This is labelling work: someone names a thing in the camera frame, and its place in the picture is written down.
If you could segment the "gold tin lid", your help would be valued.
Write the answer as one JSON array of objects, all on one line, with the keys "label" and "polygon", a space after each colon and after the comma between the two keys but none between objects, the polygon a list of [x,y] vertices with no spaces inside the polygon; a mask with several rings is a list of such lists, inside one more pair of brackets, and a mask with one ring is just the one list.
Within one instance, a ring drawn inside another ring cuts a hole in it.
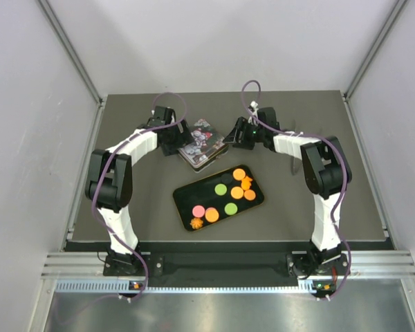
[{"label": "gold tin lid", "polygon": [[223,143],[224,136],[205,119],[199,119],[190,126],[190,132],[193,142],[186,146],[197,147],[202,152],[210,149],[220,149],[224,146],[228,147],[227,144]]}]

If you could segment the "dark green cookie tin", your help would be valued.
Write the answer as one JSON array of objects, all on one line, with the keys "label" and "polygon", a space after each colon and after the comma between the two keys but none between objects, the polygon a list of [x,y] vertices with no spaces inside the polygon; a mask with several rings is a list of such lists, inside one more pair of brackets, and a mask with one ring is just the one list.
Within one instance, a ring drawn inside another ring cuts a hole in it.
[{"label": "dark green cookie tin", "polygon": [[226,146],[220,149],[210,149],[205,152],[202,152],[197,147],[186,146],[180,151],[180,155],[194,172],[199,173],[227,152],[228,147]]}]

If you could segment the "metal tongs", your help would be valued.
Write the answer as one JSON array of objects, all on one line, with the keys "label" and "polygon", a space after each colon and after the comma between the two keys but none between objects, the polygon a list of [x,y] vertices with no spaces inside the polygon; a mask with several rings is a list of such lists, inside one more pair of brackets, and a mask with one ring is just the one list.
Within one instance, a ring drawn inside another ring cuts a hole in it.
[{"label": "metal tongs", "polygon": [[[293,121],[293,131],[299,131],[298,126],[296,125],[296,122]],[[302,169],[302,162],[300,159],[297,159],[295,157],[290,158],[290,172],[292,176],[296,176],[299,171]]]}]

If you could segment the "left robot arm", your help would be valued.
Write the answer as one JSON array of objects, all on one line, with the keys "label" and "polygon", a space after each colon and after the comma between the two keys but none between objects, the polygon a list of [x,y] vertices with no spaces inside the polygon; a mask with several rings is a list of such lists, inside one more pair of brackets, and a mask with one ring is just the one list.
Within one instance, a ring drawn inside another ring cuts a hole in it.
[{"label": "left robot arm", "polygon": [[134,276],[146,271],[133,231],[129,202],[133,194],[133,166],[148,153],[161,148],[165,156],[193,141],[186,119],[175,110],[155,107],[147,123],[117,145],[91,153],[85,196],[91,212],[107,230],[110,248],[105,259],[105,276]]}]

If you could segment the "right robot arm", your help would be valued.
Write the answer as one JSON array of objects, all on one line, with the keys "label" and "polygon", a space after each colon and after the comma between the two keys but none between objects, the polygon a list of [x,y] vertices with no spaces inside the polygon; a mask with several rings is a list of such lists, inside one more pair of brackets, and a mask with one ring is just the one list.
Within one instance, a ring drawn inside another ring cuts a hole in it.
[{"label": "right robot arm", "polygon": [[300,160],[307,188],[314,200],[314,228],[311,248],[306,252],[305,271],[293,266],[293,273],[306,279],[331,269],[342,256],[339,230],[340,208],[351,171],[335,136],[328,138],[296,131],[282,131],[272,107],[259,108],[256,102],[247,107],[249,117],[237,119],[223,139],[233,147],[252,150],[257,143],[275,153]]}]

